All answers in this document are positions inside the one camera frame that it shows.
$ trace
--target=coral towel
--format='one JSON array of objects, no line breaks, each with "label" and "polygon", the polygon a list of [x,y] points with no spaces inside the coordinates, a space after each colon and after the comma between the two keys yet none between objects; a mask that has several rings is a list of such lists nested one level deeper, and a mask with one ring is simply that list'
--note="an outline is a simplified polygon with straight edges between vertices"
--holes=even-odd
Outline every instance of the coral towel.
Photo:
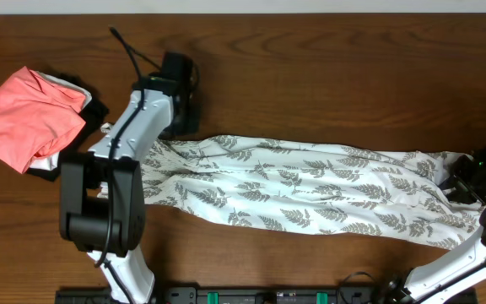
[{"label": "coral towel", "polygon": [[0,87],[0,160],[24,173],[31,161],[70,144],[85,121],[85,95],[46,81],[27,67]]}]

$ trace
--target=wood grain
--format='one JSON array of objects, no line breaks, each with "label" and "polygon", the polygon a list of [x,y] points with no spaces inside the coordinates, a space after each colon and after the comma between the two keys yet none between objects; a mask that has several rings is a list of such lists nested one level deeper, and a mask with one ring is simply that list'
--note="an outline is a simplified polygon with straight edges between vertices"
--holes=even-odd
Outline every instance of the wood grain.
[{"label": "wood grain", "polygon": [[[188,138],[460,152],[486,143],[486,14],[0,16],[0,84],[24,65],[77,74],[115,121],[135,76],[108,24],[158,61],[172,50],[199,64],[201,129]],[[106,285],[59,237],[58,191],[0,161],[0,303]],[[202,286],[335,285],[357,270],[385,279],[444,253],[214,225],[161,206],[148,208],[143,251],[160,285]],[[486,304],[486,282],[478,295]]]}]

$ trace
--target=leaf pattern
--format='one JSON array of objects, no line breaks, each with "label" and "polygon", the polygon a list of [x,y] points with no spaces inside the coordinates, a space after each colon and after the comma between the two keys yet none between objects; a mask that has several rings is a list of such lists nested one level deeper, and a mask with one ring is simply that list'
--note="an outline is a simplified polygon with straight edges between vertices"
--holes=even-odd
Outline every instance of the leaf pattern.
[{"label": "leaf pattern", "polygon": [[349,180],[351,182],[355,182],[359,180],[359,176],[363,174],[359,173],[359,170],[333,170],[333,174],[335,174],[339,178],[343,178]]},{"label": "leaf pattern", "polygon": [[408,228],[408,226],[406,225],[406,219],[402,214],[400,219],[394,214],[375,214],[378,219],[382,221],[382,223],[386,224],[388,227],[393,228],[393,230],[398,231],[398,233],[402,233]]},{"label": "leaf pattern", "polygon": [[349,156],[345,159],[341,159],[337,161],[345,166],[355,166],[355,167],[365,168],[366,166],[369,165],[369,160],[359,158],[359,157],[354,157],[354,156]]},{"label": "leaf pattern", "polygon": [[428,153],[428,156],[434,158],[435,160],[442,159],[445,160],[447,158],[446,152],[435,152],[435,153]]},{"label": "leaf pattern", "polygon": [[251,190],[251,191],[247,191],[247,192],[244,192],[244,193],[238,193],[238,194],[240,196],[242,196],[243,198],[246,198],[248,200],[255,201],[255,202],[263,201],[265,203],[265,202],[267,202],[268,199],[271,198],[268,194],[262,194],[260,192],[260,190]]},{"label": "leaf pattern", "polygon": [[245,217],[251,216],[247,212],[234,212],[230,213],[228,216],[228,224],[240,227],[252,227],[252,223]]},{"label": "leaf pattern", "polygon": [[359,233],[368,236],[381,236],[380,227],[376,224],[352,223],[342,228],[344,232]]},{"label": "leaf pattern", "polygon": [[341,148],[350,156],[366,158],[367,160],[381,160],[381,156],[373,151],[369,151],[366,149],[357,149],[348,146],[343,146]]},{"label": "leaf pattern", "polygon": [[232,159],[232,160],[248,161],[252,157],[252,152],[251,152],[251,150],[233,152],[233,153],[226,155],[226,157],[228,157],[229,159]]},{"label": "leaf pattern", "polygon": [[407,195],[414,195],[418,191],[418,185],[415,182],[410,183],[404,178],[396,178],[394,176],[389,176],[389,180],[393,187],[404,191]]},{"label": "leaf pattern", "polygon": [[264,148],[268,149],[273,153],[280,153],[280,154],[290,154],[292,150],[290,149],[284,149],[283,147],[280,146],[282,143],[280,140],[276,139],[264,139],[264,142],[261,142],[258,144],[258,148]]},{"label": "leaf pattern", "polygon": [[376,167],[372,171],[402,175],[402,172],[398,168],[393,167]]},{"label": "leaf pattern", "polygon": [[230,135],[157,141],[141,164],[143,195],[206,220],[273,231],[454,247],[478,228],[482,210],[450,203],[433,180],[458,155],[314,147]]},{"label": "leaf pattern", "polygon": [[231,135],[219,135],[211,138],[211,140],[228,149],[234,148],[234,146],[237,144],[237,137]]},{"label": "leaf pattern", "polygon": [[432,160],[419,161],[416,166],[418,167],[416,173],[421,177],[432,179],[435,176],[436,165]]},{"label": "leaf pattern", "polygon": [[258,217],[260,218],[260,220],[263,221],[263,224],[266,226],[266,229],[272,231],[286,231],[286,228],[284,228],[283,225],[278,221],[262,215],[258,215]]},{"label": "leaf pattern", "polygon": [[329,235],[335,234],[335,231],[331,231],[329,229],[327,229],[327,230],[320,229],[319,232],[320,233],[317,233],[318,235],[324,235],[324,236],[329,236]]},{"label": "leaf pattern", "polygon": [[284,216],[292,223],[300,225],[301,228],[306,228],[311,224],[310,215],[307,209],[305,209],[305,215],[299,210],[284,210],[280,209]]},{"label": "leaf pattern", "polygon": [[335,220],[341,223],[348,218],[348,215],[340,208],[314,209],[314,211],[328,220]]},{"label": "leaf pattern", "polygon": [[215,207],[223,208],[228,203],[229,197],[226,197],[223,190],[219,187],[217,187],[217,190],[219,191],[218,193],[212,189],[206,189],[202,192],[190,191],[190,193],[194,194],[206,204],[212,204]]},{"label": "leaf pattern", "polygon": [[211,173],[200,173],[200,174],[179,174],[180,178],[191,178],[205,182],[213,182],[213,174]]},{"label": "leaf pattern", "polygon": [[404,157],[402,158],[402,162],[407,162],[413,158],[415,158],[416,156],[418,155],[417,152],[408,152],[404,155]]},{"label": "leaf pattern", "polygon": [[439,241],[439,242],[431,242],[431,241],[427,241],[429,245],[432,245],[432,246],[435,246],[435,247],[440,247],[440,248],[444,248],[444,249],[453,249],[457,246],[459,246],[459,243],[450,238],[450,237],[447,237],[445,239],[443,239],[442,241]]},{"label": "leaf pattern", "polygon": [[322,178],[326,174],[326,169],[333,170],[332,163],[328,160],[327,165],[321,160],[303,160],[303,162],[308,165],[311,169],[302,169],[301,172],[309,173],[314,178]]},{"label": "leaf pattern", "polygon": [[155,204],[174,207],[177,205],[177,200],[174,197],[167,197],[167,199],[161,199],[160,201],[155,202]]},{"label": "leaf pattern", "polygon": [[376,206],[378,205],[378,203],[375,203],[375,202],[349,202],[349,204],[351,204],[352,206],[355,206],[355,207],[363,208],[363,209],[368,208],[369,210],[376,208]]},{"label": "leaf pattern", "polygon": [[389,191],[387,189],[384,190],[384,188],[381,186],[364,184],[353,188],[361,191],[370,199],[381,199],[383,203],[387,203],[387,201],[392,199],[392,195],[389,193]]},{"label": "leaf pattern", "polygon": [[436,219],[436,221],[442,224],[451,225],[456,228],[464,228],[466,226],[466,223],[462,218],[453,214],[442,215],[441,217]]},{"label": "leaf pattern", "polygon": [[269,176],[266,173],[267,168],[274,167],[275,165],[270,165],[270,164],[261,164],[260,161],[258,161],[258,165],[254,166],[254,170],[248,170],[247,172],[249,173],[257,173],[261,177],[267,179],[269,181]]},{"label": "leaf pattern", "polygon": [[440,204],[436,203],[435,198],[425,199],[423,206],[428,211],[437,212],[439,214],[446,214],[446,211],[444,210],[444,208]]}]

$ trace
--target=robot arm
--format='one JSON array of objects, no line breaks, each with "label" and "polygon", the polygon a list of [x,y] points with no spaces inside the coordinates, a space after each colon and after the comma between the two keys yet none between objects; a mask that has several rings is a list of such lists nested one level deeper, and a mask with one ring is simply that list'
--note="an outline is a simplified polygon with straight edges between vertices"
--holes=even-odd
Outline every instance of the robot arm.
[{"label": "robot arm", "polygon": [[[129,50],[136,52],[118,39],[129,55]],[[196,131],[192,69],[188,57],[170,52],[157,73],[142,77],[137,68],[129,105],[110,133],[89,153],[69,155],[62,162],[61,236],[97,262],[110,283],[111,298],[121,303],[151,300],[154,276],[139,246],[145,227],[140,161],[162,132]],[[102,182],[109,182],[109,198],[89,197],[86,190]]]},{"label": "robot arm", "polygon": [[385,303],[444,303],[468,287],[486,280],[486,210],[481,226],[461,245],[441,258],[413,269],[404,282],[392,282]]}]

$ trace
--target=white cloth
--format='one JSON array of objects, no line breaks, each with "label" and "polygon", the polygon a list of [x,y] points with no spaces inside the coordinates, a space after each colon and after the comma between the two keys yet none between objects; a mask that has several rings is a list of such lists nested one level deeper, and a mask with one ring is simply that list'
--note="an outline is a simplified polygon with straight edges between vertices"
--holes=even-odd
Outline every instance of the white cloth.
[{"label": "white cloth", "polygon": [[460,155],[236,136],[158,140],[142,163],[143,191],[146,204],[218,224],[453,248],[478,228],[483,211],[449,202],[437,186]]},{"label": "white cloth", "polygon": [[[38,71],[37,71],[37,73],[41,77],[43,77],[44,79],[46,79],[46,80],[48,80],[48,81],[50,81],[54,84],[60,84],[60,85],[65,86],[69,89],[77,90],[78,92],[84,93],[85,102],[84,102],[84,105],[82,106],[82,109],[84,109],[85,106],[87,106],[92,99],[91,93],[89,93],[84,88],[80,88],[79,86],[77,86],[75,84],[71,84],[66,80],[59,79],[59,78],[53,77],[51,75],[47,75],[47,74],[44,74],[44,73],[41,73],[41,72],[38,72]],[[30,164],[30,168],[31,169],[42,169],[42,170],[52,171],[52,170],[57,168],[57,160],[58,159],[59,159],[59,152],[57,152],[53,155],[50,155],[48,157],[42,158],[42,159],[33,160]]]}]

